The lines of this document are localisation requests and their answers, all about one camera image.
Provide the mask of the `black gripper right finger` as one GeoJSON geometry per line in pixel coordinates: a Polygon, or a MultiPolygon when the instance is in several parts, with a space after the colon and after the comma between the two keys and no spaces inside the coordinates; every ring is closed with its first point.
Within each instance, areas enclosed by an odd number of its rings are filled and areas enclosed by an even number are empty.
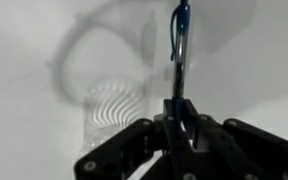
{"type": "Polygon", "coordinates": [[[288,180],[288,140],[238,119],[217,123],[207,115],[185,122],[193,147],[210,155],[228,180],[288,180]]]}

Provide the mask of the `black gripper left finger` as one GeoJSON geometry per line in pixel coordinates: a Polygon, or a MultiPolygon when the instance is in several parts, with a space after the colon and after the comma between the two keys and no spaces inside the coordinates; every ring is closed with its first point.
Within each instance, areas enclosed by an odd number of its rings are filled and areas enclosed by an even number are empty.
{"type": "Polygon", "coordinates": [[[75,180],[127,180],[155,151],[165,147],[161,121],[139,119],[82,156],[75,180]]]}

